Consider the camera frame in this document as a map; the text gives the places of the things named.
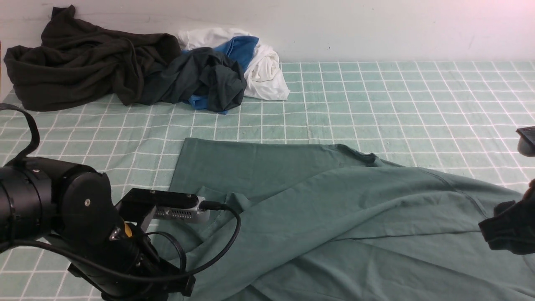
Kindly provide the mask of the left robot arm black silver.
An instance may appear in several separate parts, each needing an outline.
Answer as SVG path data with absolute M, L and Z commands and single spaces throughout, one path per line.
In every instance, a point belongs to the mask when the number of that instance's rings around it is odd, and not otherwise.
M 128 276 L 158 278 L 185 272 L 163 259 L 146 229 L 159 207 L 179 207 L 183 193 L 132 189 L 113 204 L 111 183 L 90 166 L 26 158 L 1 168 L 1 251 L 44 238 Z

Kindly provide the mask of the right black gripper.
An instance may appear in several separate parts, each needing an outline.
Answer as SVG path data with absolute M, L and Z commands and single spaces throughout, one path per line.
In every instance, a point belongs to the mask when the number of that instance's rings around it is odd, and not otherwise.
M 485 242 L 493 251 L 514 255 L 535 253 L 535 180 L 519 202 L 502 202 L 495 206 L 494 216 L 479 223 Z

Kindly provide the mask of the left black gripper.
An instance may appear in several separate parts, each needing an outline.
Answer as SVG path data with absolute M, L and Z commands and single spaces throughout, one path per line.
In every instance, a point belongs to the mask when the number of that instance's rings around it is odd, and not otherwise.
M 111 236 L 99 246 L 90 246 L 78 253 L 86 259 L 118 273 L 144 278 L 156 278 L 182 274 L 186 271 L 186 253 L 179 242 L 170 234 L 157 231 L 175 248 L 179 266 L 163 259 L 152 245 L 149 234 L 136 225 L 126 223 L 117 227 Z M 73 262 L 69 272 L 82 278 L 100 291 L 105 301 L 166 301 L 173 293 L 189 297 L 193 293 L 194 276 L 164 283 L 139 283 L 112 278 L 85 264 Z

